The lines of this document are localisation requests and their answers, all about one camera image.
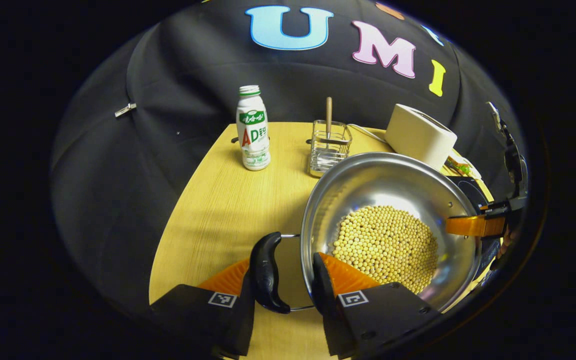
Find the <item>wire basket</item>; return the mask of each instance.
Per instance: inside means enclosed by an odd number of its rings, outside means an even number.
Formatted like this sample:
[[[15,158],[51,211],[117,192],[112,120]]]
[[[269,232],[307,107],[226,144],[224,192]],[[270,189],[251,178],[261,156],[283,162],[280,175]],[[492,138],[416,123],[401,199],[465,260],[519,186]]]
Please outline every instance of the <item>wire basket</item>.
[[[345,123],[331,121],[330,135],[328,136],[326,121],[313,121],[310,159],[308,161],[310,175],[320,178],[334,164],[347,158],[352,141],[353,137]]]

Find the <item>metal clip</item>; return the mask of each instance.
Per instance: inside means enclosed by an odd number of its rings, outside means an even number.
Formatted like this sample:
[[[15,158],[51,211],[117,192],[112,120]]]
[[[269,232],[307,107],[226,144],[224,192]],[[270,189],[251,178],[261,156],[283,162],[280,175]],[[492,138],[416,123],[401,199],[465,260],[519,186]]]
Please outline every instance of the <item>metal clip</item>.
[[[120,116],[122,116],[123,114],[126,114],[127,112],[130,112],[133,109],[137,108],[137,104],[136,103],[128,103],[128,105],[126,105],[126,107],[119,109],[117,111],[114,112],[114,117],[118,118]]]

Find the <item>bottle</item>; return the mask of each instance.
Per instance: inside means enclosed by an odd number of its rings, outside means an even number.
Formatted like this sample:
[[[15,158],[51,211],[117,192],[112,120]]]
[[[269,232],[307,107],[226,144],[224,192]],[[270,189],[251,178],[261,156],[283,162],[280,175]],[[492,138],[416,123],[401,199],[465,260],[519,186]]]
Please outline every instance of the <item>bottle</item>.
[[[268,115],[258,85],[239,88],[235,123],[244,166],[258,171],[270,164]]]

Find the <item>white cable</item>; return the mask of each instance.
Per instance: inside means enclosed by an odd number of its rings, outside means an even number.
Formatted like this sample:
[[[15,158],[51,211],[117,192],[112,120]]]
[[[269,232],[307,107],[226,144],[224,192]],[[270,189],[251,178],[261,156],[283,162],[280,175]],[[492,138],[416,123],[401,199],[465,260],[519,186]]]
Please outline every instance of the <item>white cable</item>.
[[[354,126],[355,128],[358,128],[359,130],[361,130],[361,132],[363,132],[363,133],[365,133],[366,135],[372,137],[373,139],[375,139],[375,140],[377,140],[377,141],[380,141],[380,142],[382,142],[382,143],[384,143],[384,144],[388,144],[388,142],[387,142],[386,140],[381,139],[381,137],[379,137],[379,136],[373,134],[372,132],[364,129],[363,127],[357,125],[356,123],[349,123],[348,126]]]

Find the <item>black fabric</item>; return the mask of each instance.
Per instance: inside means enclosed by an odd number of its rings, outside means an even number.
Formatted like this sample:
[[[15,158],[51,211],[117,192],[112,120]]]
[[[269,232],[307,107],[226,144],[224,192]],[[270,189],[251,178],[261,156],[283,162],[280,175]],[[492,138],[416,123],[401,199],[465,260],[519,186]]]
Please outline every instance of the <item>black fabric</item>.
[[[283,31],[292,36],[306,34],[301,7],[333,12],[327,43],[305,51],[254,43],[244,12],[272,4],[290,7]],[[379,28],[389,42],[400,37],[416,45],[415,78],[392,65],[352,59],[360,40],[355,20]],[[419,109],[457,134],[455,148],[493,196],[503,198],[510,184],[504,147],[485,102],[498,107],[513,131],[512,110],[476,62],[444,44],[414,18],[400,21],[367,0],[209,1],[164,19],[99,66],[62,119],[51,182],[66,247],[103,296],[129,312],[146,312],[151,266],[169,216],[233,122],[238,87],[250,84],[260,86],[270,121],[322,119],[326,96],[333,98],[334,120],[374,128],[387,127],[396,103]],[[428,89],[431,60],[446,68],[441,97]],[[129,101],[137,109],[116,119]]]

